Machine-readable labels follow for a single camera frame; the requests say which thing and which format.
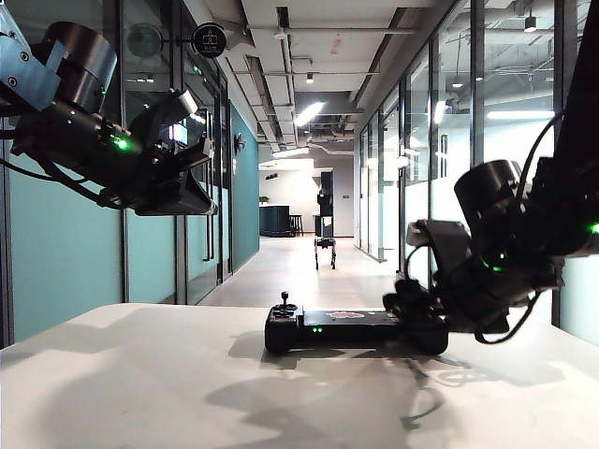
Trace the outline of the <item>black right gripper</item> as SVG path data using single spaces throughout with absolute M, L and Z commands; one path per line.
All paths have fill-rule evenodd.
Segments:
M 383 306 L 392 320 L 408 333 L 447 333 L 443 307 L 418 281 L 399 279 L 395 292 L 383 296 Z

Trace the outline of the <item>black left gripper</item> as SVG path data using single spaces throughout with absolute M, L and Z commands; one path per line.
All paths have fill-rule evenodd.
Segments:
M 100 122 L 91 149 L 91 181 L 101 189 L 91 199 L 139 216 L 214 215 L 218 205 L 187 170 L 211 159 L 209 138 L 188 146 L 170 138 L 162 123 L 123 128 Z

